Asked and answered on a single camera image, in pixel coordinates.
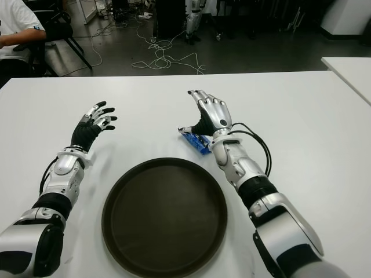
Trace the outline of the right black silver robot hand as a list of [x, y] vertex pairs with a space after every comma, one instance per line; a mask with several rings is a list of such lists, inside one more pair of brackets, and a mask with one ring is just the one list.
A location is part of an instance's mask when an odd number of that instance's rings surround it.
[[218, 137], [227, 135], [232, 128], [232, 119], [226, 103], [203, 90], [189, 90], [200, 111], [200, 120], [194, 126], [178, 128], [181, 134], [197, 134]]

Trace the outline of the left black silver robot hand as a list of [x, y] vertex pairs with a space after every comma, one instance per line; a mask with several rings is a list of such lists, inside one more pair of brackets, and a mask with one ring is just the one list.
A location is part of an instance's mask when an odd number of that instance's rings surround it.
[[101, 101], [83, 115], [73, 131], [71, 147], [89, 152], [93, 142], [102, 131], [115, 129], [115, 126], [111, 125], [111, 122], [117, 120], [116, 116], [111, 115], [115, 108], [105, 108], [106, 104], [105, 101]]

